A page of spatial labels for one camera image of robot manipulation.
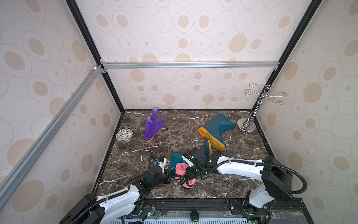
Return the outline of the pink cloth black trim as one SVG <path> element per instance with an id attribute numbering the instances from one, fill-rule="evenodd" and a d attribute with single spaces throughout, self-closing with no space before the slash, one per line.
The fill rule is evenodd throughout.
<path id="1" fill-rule="evenodd" d="M 175 168 L 175 180 L 177 180 L 182 187 L 191 189 L 196 182 L 196 177 L 192 173 L 189 165 L 177 163 Z"/>

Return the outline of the purple rubber boot yellow sole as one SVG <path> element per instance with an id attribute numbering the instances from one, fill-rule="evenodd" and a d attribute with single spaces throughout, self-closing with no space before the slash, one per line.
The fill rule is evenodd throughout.
<path id="1" fill-rule="evenodd" d="M 150 142 L 154 136 L 163 128 L 164 120 L 162 117 L 158 117 L 158 107 L 154 107 L 152 110 L 152 116 L 146 118 L 145 131 L 143 140 Z"/>

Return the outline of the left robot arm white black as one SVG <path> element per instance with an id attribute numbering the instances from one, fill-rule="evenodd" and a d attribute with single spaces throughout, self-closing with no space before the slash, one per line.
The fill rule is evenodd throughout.
<path id="1" fill-rule="evenodd" d="M 60 221 L 61 224 L 107 224 L 130 214 L 142 211 L 143 200 L 152 189 L 161 184 L 169 184 L 170 170 L 165 168 L 167 159 L 152 158 L 153 165 L 147 171 L 126 184 L 122 190 L 109 195 L 96 197 L 85 195 Z"/>

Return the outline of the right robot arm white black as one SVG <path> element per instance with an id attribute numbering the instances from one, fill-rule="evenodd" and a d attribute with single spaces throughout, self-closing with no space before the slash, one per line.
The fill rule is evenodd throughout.
<path id="1" fill-rule="evenodd" d="M 304 193 L 308 184 L 305 178 L 293 169 L 283 166 L 277 159 L 267 156 L 263 160 L 233 159 L 223 155 L 207 155 L 197 148 L 186 150 L 182 159 L 187 163 L 184 176 L 178 176 L 181 185 L 191 187 L 197 176 L 206 179 L 214 174 L 238 175 L 261 182 L 249 190 L 242 210 L 253 215 L 273 200 L 288 202 L 293 195 Z"/>

